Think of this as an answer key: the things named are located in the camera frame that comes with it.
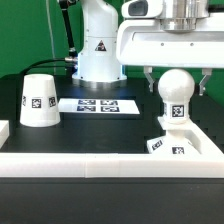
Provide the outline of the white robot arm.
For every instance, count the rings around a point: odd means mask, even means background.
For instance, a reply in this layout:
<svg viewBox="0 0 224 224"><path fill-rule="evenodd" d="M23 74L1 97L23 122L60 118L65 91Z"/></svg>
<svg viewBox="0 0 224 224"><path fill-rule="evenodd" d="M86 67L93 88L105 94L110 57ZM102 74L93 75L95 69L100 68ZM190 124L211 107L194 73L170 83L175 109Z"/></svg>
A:
<svg viewBox="0 0 224 224"><path fill-rule="evenodd" d="M154 87L155 67L198 68L199 91L216 68L224 69L224 4L209 0L129 0L120 12L103 0L81 0L84 46L77 83L122 82L123 65L142 66Z"/></svg>

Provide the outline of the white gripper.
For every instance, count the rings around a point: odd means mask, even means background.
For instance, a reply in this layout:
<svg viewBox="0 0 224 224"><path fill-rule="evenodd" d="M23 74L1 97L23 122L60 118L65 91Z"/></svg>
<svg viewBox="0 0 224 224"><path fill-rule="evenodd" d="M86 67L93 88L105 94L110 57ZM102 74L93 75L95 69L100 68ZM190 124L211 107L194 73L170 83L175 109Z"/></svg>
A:
<svg viewBox="0 0 224 224"><path fill-rule="evenodd" d="M199 19L191 32L163 31L154 19L126 20L118 30L116 55L123 65L145 66L151 92L155 83L151 67L203 68L202 96L211 68L224 68L224 14Z"/></svg>

